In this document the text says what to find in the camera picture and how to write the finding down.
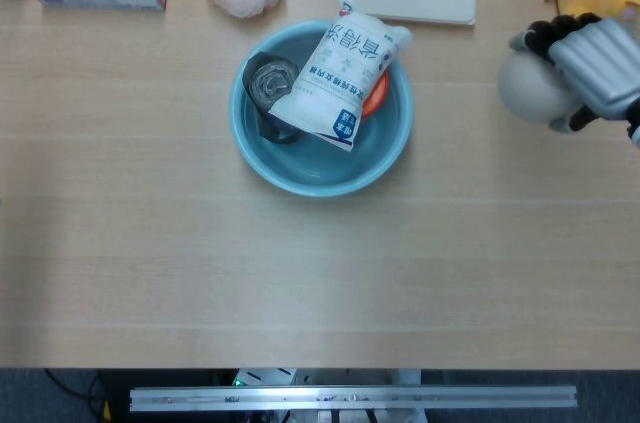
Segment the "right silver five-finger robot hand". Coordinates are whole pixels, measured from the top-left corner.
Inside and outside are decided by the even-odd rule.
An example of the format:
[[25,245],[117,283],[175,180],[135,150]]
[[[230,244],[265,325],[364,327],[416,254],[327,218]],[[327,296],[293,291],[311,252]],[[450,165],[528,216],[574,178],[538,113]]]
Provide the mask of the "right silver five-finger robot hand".
[[560,15],[532,23],[509,47],[498,92],[514,115],[567,134],[625,121],[639,143],[639,41],[617,20]]

